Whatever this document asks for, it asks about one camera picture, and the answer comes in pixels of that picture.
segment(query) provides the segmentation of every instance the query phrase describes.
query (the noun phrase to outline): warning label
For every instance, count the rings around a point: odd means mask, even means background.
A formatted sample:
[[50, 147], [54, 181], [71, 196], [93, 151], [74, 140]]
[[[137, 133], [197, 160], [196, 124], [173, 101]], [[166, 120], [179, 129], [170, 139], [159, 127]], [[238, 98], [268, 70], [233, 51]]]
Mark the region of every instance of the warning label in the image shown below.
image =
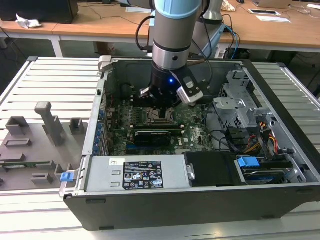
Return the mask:
[[123, 188], [163, 189], [161, 161], [134, 161], [123, 164]]

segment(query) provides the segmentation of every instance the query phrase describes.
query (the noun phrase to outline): blue cable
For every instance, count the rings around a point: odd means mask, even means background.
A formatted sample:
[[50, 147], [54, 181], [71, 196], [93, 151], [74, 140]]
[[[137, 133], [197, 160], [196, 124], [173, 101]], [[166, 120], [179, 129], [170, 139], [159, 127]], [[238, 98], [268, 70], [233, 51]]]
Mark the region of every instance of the blue cable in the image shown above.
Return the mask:
[[234, 31], [229, 27], [229, 26], [225, 26], [229, 31], [230, 31], [230, 33], [235, 37], [235, 49], [234, 49], [234, 53], [233, 53], [233, 55], [232, 55], [232, 57], [231, 57], [231, 59], [234, 59], [234, 57], [235, 57], [235, 55], [236, 55], [236, 52], [237, 52], [237, 50], [238, 50], [238, 47], [239, 47], [239, 45], [238, 45], [238, 39], [237, 39], [237, 35], [234, 33]]

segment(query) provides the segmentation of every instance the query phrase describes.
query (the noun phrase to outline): computer case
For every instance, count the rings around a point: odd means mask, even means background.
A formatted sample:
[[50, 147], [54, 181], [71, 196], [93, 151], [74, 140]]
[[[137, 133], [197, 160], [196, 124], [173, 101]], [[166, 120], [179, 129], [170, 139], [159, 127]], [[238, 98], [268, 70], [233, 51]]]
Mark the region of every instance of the computer case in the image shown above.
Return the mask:
[[70, 24], [78, 14], [77, 0], [0, 0], [0, 18], [14, 21], [16, 14], [41, 22]]

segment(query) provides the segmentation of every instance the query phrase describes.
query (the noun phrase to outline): blue drive bracket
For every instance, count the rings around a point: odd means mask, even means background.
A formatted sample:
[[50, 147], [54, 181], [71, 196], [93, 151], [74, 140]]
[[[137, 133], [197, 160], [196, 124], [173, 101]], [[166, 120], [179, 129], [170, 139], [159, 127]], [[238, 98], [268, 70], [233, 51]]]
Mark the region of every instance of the blue drive bracket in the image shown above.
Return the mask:
[[61, 174], [60, 181], [61, 182], [73, 182], [74, 181], [74, 172], [64, 172]]
[[260, 167], [259, 161], [254, 156], [242, 156], [238, 158], [240, 168], [242, 167]]

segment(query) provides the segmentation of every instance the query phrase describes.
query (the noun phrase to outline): desk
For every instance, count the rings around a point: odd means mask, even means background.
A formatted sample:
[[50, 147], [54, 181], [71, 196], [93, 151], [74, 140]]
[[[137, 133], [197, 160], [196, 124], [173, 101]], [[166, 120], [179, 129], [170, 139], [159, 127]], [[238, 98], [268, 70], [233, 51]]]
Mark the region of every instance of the desk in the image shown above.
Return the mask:
[[[134, 43], [138, 24], [149, 15], [148, 13], [126, 12], [126, 8], [120, 5], [94, 6], [87, 3], [78, 5], [79, 12], [72, 24], [41, 22], [43, 27], [25, 29], [14, 21], [3, 21], [2, 28], [11, 38], [49, 40], [56, 57], [62, 58], [61, 40]], [[0, 31], [1, 37], [6, 37], [6, 35]], [[139, 33], [140, 43], [146, 44], [147, 38], [148, 26], [144, 25]]]
[[[236, 0], [229, 1], [235, 7], [240, 5]], [[307, 6], [306, 2], [294, 2], [294, 4]], [[13, 21], [4, 21], [3, 28], [12, 38], [50, 40], [56, 57], [63, 57], [60, 46], [62, 40], [134, 43], [137, 25], [114, 16], [121, 16], [137, 24], [148, 16], [147, 13], [126, 12], [126, 8], [119, 5], [91, 7], [87, 7], [86, 3], [79, 3], [79, 5], [81, 6], [79, 6], [78, 16], [72, 24], [42, 23], [43, 27], [24, 29]], [[250, 0], [246, 0], [245, 4], [240, 6], [245, 9], [257, 9]], [[286, 9], [274, 10], [282, 14]], [[109, 18], [100, 19], [98, 14]], [[249, 14], [242, 8], [238, 8], [236, 12], [222, 11], [222, 14], [231, 15], [233, 28], [241, 37], [240, 48], [242, 49], [320, 52], [320, 29], [317, 27], [320, 23], [320, 10], [312, 10], [312, 15], [319, 18], [289, 11], [287, 14], [292, 23], [260, 21], [254, 14]], [[230, 24], [227, 16], [224, 17], [224, 21], [227, 25]], [[5, 36], [0, 31], [0, 38]], [[143, 26], [139, 34], [140, 42], [147, 43], [147, 37], [148, 26]], [[219, 52], [223, 55], [231, 42], [231, 35], [224, 33], [217, 55]]]
[[[245, 0], [245, 4], [239, 4], [236, 0], [229, 0], [234, 6], [241, 6], [244, 9], [274, 10], [281, 14], [280, 17], [290, 17], [291, 23], [260, 21], [256, 14], [249, 14], [246, 10], [238, 7], [236, 12], [221, 13], [230, 14], [232, 17], [233, 29], [240, 35], [241, 49], [258, 49], [272, 51], [290, 52], [312, 52], [320, 53], [320, 10], [312, 9], [311, 15], [303, 15], [300, 12], [288, 9], [256, 7], [251, 0]], [[307, 7], [307, 2], [293, 2], [294, 6]], [[224, 23], [230, 26], [230, 19], [224, 16]], [[221, 37], [219, 50], [225, 51], [232, 37], [230, 33], [224, 33]]]

